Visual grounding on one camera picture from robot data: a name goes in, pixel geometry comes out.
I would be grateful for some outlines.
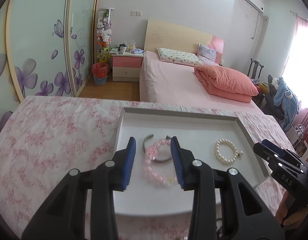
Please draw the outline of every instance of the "trash can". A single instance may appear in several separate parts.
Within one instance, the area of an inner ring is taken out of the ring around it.
[[[96,85],[102,85],[106,83],[108,71],[109,65],[107,63],[97,62],[92,65],[92,73]]]

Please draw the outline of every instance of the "pink curtain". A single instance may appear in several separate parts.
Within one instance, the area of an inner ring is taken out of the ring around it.
[[[300,112],[293,125],[302,123],[308,130],[308,20],[296,16],[295,34],[282,77],[297,96]]]

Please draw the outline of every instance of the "floral tablecloth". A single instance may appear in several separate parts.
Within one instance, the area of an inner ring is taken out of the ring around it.
[[[272,116],[145,102],[28,96],[0,133],[0,213],[18,236],[71,168],[86,171],[111,159],[123,107],[237,116],[255,143],[268,139],[292,149]],[[269,177],[256,191],[274,214],[284,189]],[[190,214],[159,218],[117,215],[116,219],[120,239],[129,240],[187,236],[190,224]],[[89,238],[89,212],[86,221]]]

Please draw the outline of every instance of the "silver bolt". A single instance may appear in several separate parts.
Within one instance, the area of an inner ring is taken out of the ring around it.
[[[199,167],[202,165],[202,162],[200,160],[193,160],[193,165],[196,166],[196,167]]]
[[[237,171],[237,169],[235,169],[235,168],[230,168],[230,169],[229,169],[229,173],[230,173],[231,175],[237,175],[238,171]]]
[[[114,161],[107,161],[107,162],[105,162],[105,166],[106,167],[113,167],[114,165],[115,165]]]
[[[78,174],[78,169],[71,169],[71,170],[69,171],[69,174],[70,174],[71,176],[76,176],[76,175]]]

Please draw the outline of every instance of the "white tray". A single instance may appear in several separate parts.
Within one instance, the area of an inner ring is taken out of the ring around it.
[[[142,143],[145,136],[153,133],[146,147],[154,141],[176,136],[182,148],[192,151],[196,159],[214,169],[226,171],[229,166],[218,162],[214,156],[217,140],[232,141],[244,155],[231,167],[235,167],[255,187],[269,175],[263,160],[254,154],[254,145],[248,132],[236,117],[174,112],[142,108],[124,108],[118,123],[115,149],[125,149],[131,136],[136,139],[136,155],[129,186],[124,192],[114,192],[115,213],[130,216],[163,216],[190,212],[193,191],[184,192],[179,184],[167,188],[149,183],[143,176],[144,153]],[[220,146],[222,155],[233,157],[229,147]],[[173,161],[156,164],[157,169],[174,169]],[[215,190],[216,203],[220,203],[219,190]]]

